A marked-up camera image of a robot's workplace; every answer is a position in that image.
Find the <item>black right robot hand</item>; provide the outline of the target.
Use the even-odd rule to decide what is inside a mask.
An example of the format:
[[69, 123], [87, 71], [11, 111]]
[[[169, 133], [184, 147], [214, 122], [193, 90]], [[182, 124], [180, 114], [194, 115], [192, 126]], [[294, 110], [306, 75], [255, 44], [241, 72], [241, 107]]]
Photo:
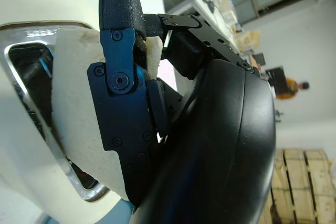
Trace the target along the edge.
[[257, 68], [194, 16], [99, 0], [104, 62], [87, 70], [130, 223], [257, 223], [276, 154], [274, 102]]

